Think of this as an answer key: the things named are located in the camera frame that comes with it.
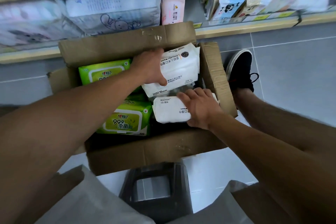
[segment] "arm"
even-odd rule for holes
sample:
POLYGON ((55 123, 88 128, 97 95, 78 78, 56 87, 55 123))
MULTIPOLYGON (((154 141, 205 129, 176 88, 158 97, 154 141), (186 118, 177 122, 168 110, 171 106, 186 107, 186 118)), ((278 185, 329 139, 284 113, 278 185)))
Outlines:
POLYGON ((0 202, 6 202, 0 207, 0 223, 13 220, 133 90, 144 83, 166 85, 162 54, 162 49, 144 52, 129 70, 0 118, 0 202))
POLYGON ((188 124, 214 133, 261 184, 290 195, 305 209, 334 214, 336 180, 317 159, 225 114, 208 89, 187 90, 178 97, 191 114, 188 124))

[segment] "hand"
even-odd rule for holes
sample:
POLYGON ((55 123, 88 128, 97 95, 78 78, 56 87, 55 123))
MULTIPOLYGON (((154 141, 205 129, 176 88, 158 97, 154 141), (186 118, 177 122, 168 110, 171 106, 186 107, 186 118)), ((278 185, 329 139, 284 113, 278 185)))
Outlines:
POLYGON ((179 92, 177 97, 190 112, 191 119, 187 121, 187 124, 191 127, 209 130, 211 117, 223 113, 209 89, 189 89, 185 93, 179 92))
POLYGON ((133 58, 130 70, 141 77, 142 84, 157 82, 161 86, 167 85, 167 80, 161 73, 160 62, 164 50, 162 48, 142 52, 133 58))

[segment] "logo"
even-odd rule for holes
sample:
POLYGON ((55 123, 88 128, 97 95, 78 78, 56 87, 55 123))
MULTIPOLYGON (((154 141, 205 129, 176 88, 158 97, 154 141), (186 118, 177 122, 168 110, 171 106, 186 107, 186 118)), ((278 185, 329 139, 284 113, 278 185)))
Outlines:
POLYGON ((111 71, 102 72, 104 76, 111 75, 111 71))
POLYGON ((182 56, 182 57, 187 57, 187 56, 189 56, 189 52, 187 52, 187 51, 182 52, 181 56, 182 56))

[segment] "shoe sole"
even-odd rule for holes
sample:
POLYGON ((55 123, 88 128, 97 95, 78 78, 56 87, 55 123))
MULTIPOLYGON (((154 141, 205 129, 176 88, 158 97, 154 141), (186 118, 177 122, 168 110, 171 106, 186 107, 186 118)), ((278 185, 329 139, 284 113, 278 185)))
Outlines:
POLYGON ((238 59, 238 57, 243 54, 244 52, 250 52, 248 49, 243 49, 241 50, 240 52, 237 52, 236 54, 234 54, 234 56, 231 58, 228 66, 226 67, 226 79, 229 81, 229 78, 230 78, 230 75, 231 75, 231 71, 232 71, 232 68, 233 68, 233 65, 234 63, 236 62, 236 60, 238 59))

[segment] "plastic stool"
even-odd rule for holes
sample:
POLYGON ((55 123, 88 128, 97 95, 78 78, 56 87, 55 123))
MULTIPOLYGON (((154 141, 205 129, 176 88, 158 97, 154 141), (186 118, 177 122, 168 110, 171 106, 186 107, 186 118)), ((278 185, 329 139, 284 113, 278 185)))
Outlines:
POLYGON ((139 213, 164 224, 179 217, 192 214, 187 168, 182 163, 161 163, 145 168, 131 169, 119 195, 139 213), (170 197, 134 201, 137 180, 166 176, 169 180, 170 197))

